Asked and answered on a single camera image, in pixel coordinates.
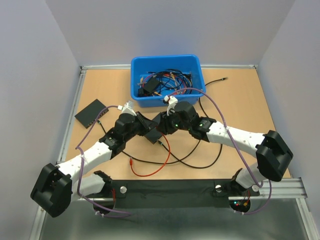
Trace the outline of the aluminium table edge rail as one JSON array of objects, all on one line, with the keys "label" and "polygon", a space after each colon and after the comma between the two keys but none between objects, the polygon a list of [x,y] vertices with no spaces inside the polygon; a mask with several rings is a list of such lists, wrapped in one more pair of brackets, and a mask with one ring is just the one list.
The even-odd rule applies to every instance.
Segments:
[{"label": "aluminium table edge rail", "polygon": [[66,130],[64,132],[64,136],[63,136],[63,140],[62,140],[62,144],[61,144],[61,148],[60,148],[60,151],[58,154],[56,164],[63,163],[66,160],[68,147],[69,147],[70,139],[71,139],[71,135],[72,135],[72,130],[73,130],[74,122],[75,122],[75,114],[78,109],[79,100],[80,100],[86,72],[87,72],[87,70],[83,69],[83,66],[81,66],[80,72],[79,72],[79,78],[78,78],[77,86],[76,86],[76,90],[75,90],[75,95],[74,95],[73,102],[71,105],[71,110],[70,110],[70,114],[68,117]]}]

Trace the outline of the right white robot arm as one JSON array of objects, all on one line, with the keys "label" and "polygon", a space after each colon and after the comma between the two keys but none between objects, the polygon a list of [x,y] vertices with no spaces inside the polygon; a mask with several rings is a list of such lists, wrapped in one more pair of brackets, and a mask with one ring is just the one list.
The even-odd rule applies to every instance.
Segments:
[{"label": "right white robot arm", "polygon": [[226,184],[235,195],[242,195],[264,180],[280,182],[294,156],[277,131],[256,133],[225,126],[213,118],[199,116],[186,101],[160,112],[157,130],[164,135],[178,130],[187,131],[197,140],[233,147],[240,154],[247,153],[254,157],[256,163],[246,163]]}]

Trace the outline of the black power adapter in bin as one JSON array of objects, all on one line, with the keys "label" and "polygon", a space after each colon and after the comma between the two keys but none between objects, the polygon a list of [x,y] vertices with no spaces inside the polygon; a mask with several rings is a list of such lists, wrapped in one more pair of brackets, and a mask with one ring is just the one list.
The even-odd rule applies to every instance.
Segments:
[{"label": "black power adapter in bin", "polygon": [[149,97],[158,89],[159,85],[160,81],[152,78],[138,90],[137,95],[139,97]]}]

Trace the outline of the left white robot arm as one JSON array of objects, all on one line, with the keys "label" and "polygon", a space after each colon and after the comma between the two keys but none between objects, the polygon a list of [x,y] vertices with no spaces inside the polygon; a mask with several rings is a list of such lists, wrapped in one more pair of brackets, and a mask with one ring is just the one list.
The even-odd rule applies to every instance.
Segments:
[{"label": "left white robot arm", "polygon": [[72,201],[72,187],[79,177],[96,166],[113,159],[122,152],[126,143],[135,136],[144,136],[158,126],[140,112],[135,115],[122,113],[108,130],[92,147],[76,157],[53,165],[48,163],[39,173],[30,198],[42,207],[51,217],[61,215]]}]

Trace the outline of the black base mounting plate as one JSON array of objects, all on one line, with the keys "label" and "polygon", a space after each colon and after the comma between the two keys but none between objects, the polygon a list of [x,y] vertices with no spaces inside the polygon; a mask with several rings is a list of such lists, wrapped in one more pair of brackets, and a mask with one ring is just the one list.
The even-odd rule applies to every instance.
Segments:
[{"label": "black base mounting plate", "polygon": [[229,197],[243,199],[260,194],[236,186],[230,179],[113,180],[89,198],[112,198],[120,209],[142,208],[229,208]]}]

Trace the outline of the blue plastic bin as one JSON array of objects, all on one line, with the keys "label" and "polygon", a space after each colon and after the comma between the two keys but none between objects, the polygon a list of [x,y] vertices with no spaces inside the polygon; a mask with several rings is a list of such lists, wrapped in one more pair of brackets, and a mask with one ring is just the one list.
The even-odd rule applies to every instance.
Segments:
[{"label": "blue plastic bin", "polygon": [[[160,82],[150,96],[139,97],[138,90],[150,79]],[[163,107],[164,97],[173,93],[179,101],[195,104],[206,92],[199,58],[193,54],[139,56],[131,60],[130,94],[140,107]]]}]

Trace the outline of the front aluminium frame rail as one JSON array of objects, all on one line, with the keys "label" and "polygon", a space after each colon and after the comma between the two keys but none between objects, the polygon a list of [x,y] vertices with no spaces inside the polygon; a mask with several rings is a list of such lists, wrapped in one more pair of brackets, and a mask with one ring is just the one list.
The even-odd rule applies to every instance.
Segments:
[{"label": "front aluminium frame rail", "polygon": [[[97,175],[92,174],[88,177],[83,178],[81,181],[76,181],[76,183],[72,187],[72,196],[71,201],[76,201],[83,197],[88,197],[90,194],[96,194],[103,190],[107,184],[111,183],[113,180],[107,175]],[[254,192],[259,193],[258,196],[265,197],[269,193],[271,193],[271,197],[275,199],[289,199],[289,198],[306,198],[307,194],[301,179],[298,178],[286,178],[280,182],[272,182],[268,181],[262,182],[262,187],[258,187],[257,185],[252,185],[251,187],[245,190],[253,190]]]}]

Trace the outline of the black network switch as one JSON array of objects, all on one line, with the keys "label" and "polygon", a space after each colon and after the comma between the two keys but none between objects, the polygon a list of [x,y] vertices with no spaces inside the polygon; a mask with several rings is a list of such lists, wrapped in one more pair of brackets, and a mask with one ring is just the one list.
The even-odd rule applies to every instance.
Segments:
[{"label": "black network switch", "polygon": [[[152,120],[159,124],[161,120],[161,114],[159,113]],[[154,128],[150,132],[148,132],[144,137],[152,144],[155,144],[162,137],[162,134],[157,130],[157,128]]]},{"label": "black network switch", "polygon": [[83,127],[88,129],[94,123],[98,113],[100,113],[99,118],[101,118],[108,111],[109,110],[106,109],[106,106],[100,100],[95,99],[74,117]]}]

